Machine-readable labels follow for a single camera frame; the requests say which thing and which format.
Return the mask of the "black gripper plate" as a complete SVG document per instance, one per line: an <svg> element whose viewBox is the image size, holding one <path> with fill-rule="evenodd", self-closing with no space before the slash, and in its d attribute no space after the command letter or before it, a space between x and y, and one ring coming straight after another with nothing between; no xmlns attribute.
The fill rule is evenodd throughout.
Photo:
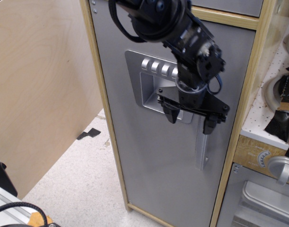
<svg viewBox="0 0 289 227"><path fill-rule="evenodd" d="M157 89L158 102L172 124L176 123L180 111L205 116L203 133L211 134L218 122L225 122L230 107L207 91L186 93L178 87Z"/></svg>

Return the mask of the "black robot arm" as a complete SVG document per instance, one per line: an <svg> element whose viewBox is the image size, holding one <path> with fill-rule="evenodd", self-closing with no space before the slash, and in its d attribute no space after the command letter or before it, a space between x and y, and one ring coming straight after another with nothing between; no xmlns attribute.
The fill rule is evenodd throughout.
<svg viewBox="0 0 289 227"><path fill-rule="evenodd" d="M158 102L167 119L175 123L180 111L204 116L209 135L224 122L229 106L210 90L220 80L225 61L213 35L191 12L189 0L111 0L111 18L119 30L136 43L161 42L177 61L175 86L158 89Z"/></svg>

